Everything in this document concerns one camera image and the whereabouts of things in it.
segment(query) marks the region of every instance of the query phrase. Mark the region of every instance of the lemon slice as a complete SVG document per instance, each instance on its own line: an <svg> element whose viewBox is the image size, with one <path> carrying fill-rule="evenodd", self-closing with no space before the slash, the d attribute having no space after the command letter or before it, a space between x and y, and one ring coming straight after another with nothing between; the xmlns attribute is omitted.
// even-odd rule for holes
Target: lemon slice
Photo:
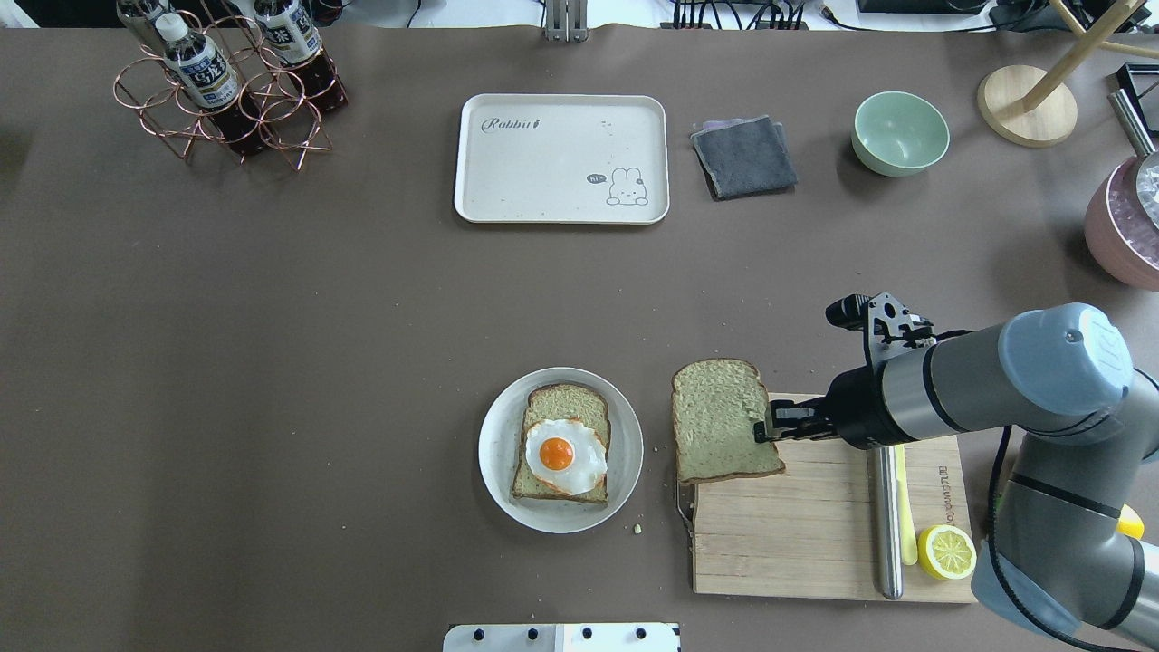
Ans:
<svg viewBox="0 0 1159 652"><path fill-rule="evenodd" d="M1139 519L1138 512L1131 510L1130 505L1124 504L1115 529L1131 539L1143 539L1143 519Z"/></svg>
<svg viewBox="0 0 1159 652"><path fill-rule="evenodd" d="M974 542L955 526L932 526L918 537L918 564L940 580L969 577L977 559Z"/></svg>

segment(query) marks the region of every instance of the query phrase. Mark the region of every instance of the bottle rack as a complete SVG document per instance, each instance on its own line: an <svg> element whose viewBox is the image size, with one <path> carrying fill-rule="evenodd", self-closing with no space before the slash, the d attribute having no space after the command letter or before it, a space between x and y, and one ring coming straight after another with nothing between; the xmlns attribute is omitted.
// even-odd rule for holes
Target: bottle rack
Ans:
<svg viewBox="0 0 1159 652"><path fill-rule="evenodd" d="M221 0L221 6L231 15L204 25L192 13L181 10L176 13L185 20L190 31L196 30L213 38L239 75L239 86L242 90L234 103L238 103L247 91L249 93L257 105L258 115L252 116L245 109L242 112L254 119L254 130L258 132L265 146L278 152L294 171L300 171L307 154L329 152L334 147L330 137L322 127L322 115L311 100L330 90L333 85L341 85L342 81L335 74L330 86L307 96L300 90L301 79L294 71L308 66L316 57L327 57L326 47L323 46L306 61L284 66L277 54L265 45L265 37L256 21L232 15L225 0ZM202 8L205 15L212 17L206 0L202 0ZM185 94L181 82L170 74L159 53L151 51L144 44L140 45L140 50L145 57L122 68L114 80L112 95L117 103L132 110L146 133L158 138L174 155L185 162L191 161L198 142L216 142L239 164L245 163L248 156L231 149L229 141L210 120L210 115L214 111L226 110L234 104L221 109L198 107ZM254 130L242 138L249 137Z"/></svg>

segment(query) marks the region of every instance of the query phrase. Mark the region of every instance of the black cable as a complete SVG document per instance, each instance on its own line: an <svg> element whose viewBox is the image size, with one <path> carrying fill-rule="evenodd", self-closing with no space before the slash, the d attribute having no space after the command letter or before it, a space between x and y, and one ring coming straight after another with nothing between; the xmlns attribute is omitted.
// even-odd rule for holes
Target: black cable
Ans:
<svg viewBox="0 0 1159 652"><path fill-rule="evenodd" d="M705 7L709 7L709 6L713 8L713 14L716 16L716 29L724 29L724 27L721 25L721 14L720 14L720 12L716 10L716 2L709 2L708 0L705 0L704 2L700 3L700 17L697 19L697 27L698 28L704 27L704 24L705 24Z"/></svg>
<svg viewBox="0 0 1159 652"><path fill-rule="evenodd" d="M953 339L953 338L961 338L962 336L969 336L972 332L974 331L965 331L965 330L961 330L961 331L946 331L945 334L938 334L936 336L934 336L934 339L940 343L942 340L949 340L949 339Z"/></svg>
<svg viewBox="0 0 1159 652"><path fill-rule="evenodd" d="M825 19L826 21L836 24L841 29L850 29L853 31L881 31L876 29L869 29L868 27L854 27L852 24L845 24L841 21L837 20L837 15L833 14L833 10L826 6L821 7L821 17Z"/></svg>
<svg viewBox="0 0 1159 652"><path fill-rule="evenodd" d="M668 0L668 1L672 3L672 27L675 27L676 29L680 29L681 21L679 19L679 16L683 13L679 9L680 9L680 6L684 3L685 0ZM742 29L742 30L744 29L744 22L741 20L741 14L737 13L736 7L732 5L732 2L730 0L716 0L715 2L713 2L712 0L707 0L707 1L713 6L713 12L714 13L716 12L716 5L720 5L720 3L728 5L729 10L732 12L732 17L736 19L736 28L737 29ZM692 23L692 20L695 17L697 0L688 0L688 5L692 6L692 14L688 16L688 27L693 27L691 23Z"/></svg>
<svg viewBox="0 0 1159 652"><path fill-rule="evenodd" d="M736 7L728 0L724 3L728 5L728 8L732 12L732 17L736 19L736 28L743 30L744 23L741 22L741 14L736 13Z"/></svg>
<svg viewBox="0 0 1159 652"><path fill-rule="evenodd" d="M1014 605L1026 620L1030 621L1034 627L1045 633L1049 633L1058 640L1073 645L1080 650L1086 650L1087 652L1135 652L1134 650L1123 647L1108 647L1106 645L1087 643L1086 640L1080 640L1073 636L1063 633L1038 620L1038 617L1035 616L1016 595L1014 595L1014 589L1006 579L1006 573L1003 572L1001 564L998 563L998 543L996 541L998 539L998 533L996 530L996 523L998 521L998 475L1003 470L1003 461L1006 459L1006 448L1011 444L1011 431L1013 431L1011 426L1003 428L1003 439L998 445L998 453L994 455L994 467L990 471L990 492L986 504L986 529L990 532L990 539L986 541L986 548L990 551L990 564L993 567L994 577L998 579L998 584L1001 585L1003 591L1006 592L1006 596L1009 598L1011 603Z"/></svg>
<svg viewBox="0 0 1159 652"><path fill-rule="evenodd" d="M749 27L745 29L760 29L760 19L764 17L766 9L772 9L773 16L777 16L777 13L780 12L780 9L778 9L773 2L775 2L775 0L768 0L768 2L761 5L760 8L757 9L757 13L752 15L752 20L749 21Z"/></svg>
<svg viewBox="0 0 1159 652"><path fill-rule="evenodd" d="M423 0L418 0L418 3L415 5L415 13L410 14L410 17L407 20L407 29L410 29L410 23L415 22L415 16L418 15L418 9L422 8L423 8Z"/></svg>
<svg viewBox="0 0 1159 652"><path fill-rule="evenodd" d="M721 13L716 10L716 2L709 2L708 6L713 8L713 16L716 19L716 29L724 29L724 25L721 24Z"/></svg>
<svg viewBox="0 0 1159 652"><path fill-rule="evenodd" d="M993 29L994 31L997 31L998 28L1000 28L1000 27L1006 27L1006 25L1009 25L1009 24L1018 24L1018 23L1025 21L1026 19L1029 19L1030 16L1037 15L1038 12L1042 12L1043 9L1045 9L1047 7L1050 6L1050 2L1043 2L1040 7L1033 8L1034 5L1035 5L1035 1L1036 0L1032 0L1030 2L1028 2L1027 6L1026 6L1026 10L1022 12L1022 15L1019 16L1019 17L1016 17L1016 19L1014 19L1014 20L1012 20L1012 21L1006 21L1006 22L1003 22L1003 23L994 23L994 24L984 25L984 27L971 27L969 29L955 29L955 30L952 30L952 31L962 31L962 32L965 32L965 31L982 31L984 29Z"/></svg>
<svg viewBox="0 0 1159 652"><path fill-rule="evenodd" d="M790 0L785 0L785 6L789 8L789 12L777 20L777 29L788 29L793 21L793 14L796 13Z"/></svg>

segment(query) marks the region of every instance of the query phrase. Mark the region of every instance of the white plate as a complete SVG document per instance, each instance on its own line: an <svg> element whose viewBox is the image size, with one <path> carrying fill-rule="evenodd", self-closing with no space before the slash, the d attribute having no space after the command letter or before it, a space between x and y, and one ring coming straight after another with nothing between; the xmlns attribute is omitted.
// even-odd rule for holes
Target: white plate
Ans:
<svg viewBox="0 0 1159 652"><path fill-rule="evenodd" d="M583 386L607 402L607 420L612 425L612 446L607 454L607 505L511 497L527 395L556 383ZM487 411L479 433L479 469L487 491L512 519L544 533L578 533L610 519L632 496L643 461L644 438L628 400L607 381L571 367L540 369L511 383Z"/></svg>
<svg viewBox="0 0 1159 652"><path fill-rule="evenodd" d="M642 95L475 95L454 207L469 221L651 224L668 212L664 107Z"/></svg>

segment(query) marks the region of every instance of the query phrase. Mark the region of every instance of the pink bowl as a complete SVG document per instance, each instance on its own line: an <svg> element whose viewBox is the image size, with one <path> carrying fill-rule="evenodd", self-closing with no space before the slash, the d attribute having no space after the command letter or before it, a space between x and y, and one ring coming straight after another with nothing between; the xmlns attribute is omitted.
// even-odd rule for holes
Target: pink bowl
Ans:
<svg viewBox="0 0 1159 652"><path fill-rule="evenodd" d="M1091 197L1086 241L1091 254L1111 276L1159 292L1159 228L1135 195L1137 162L1135 156L1125 160Z"/></svg>

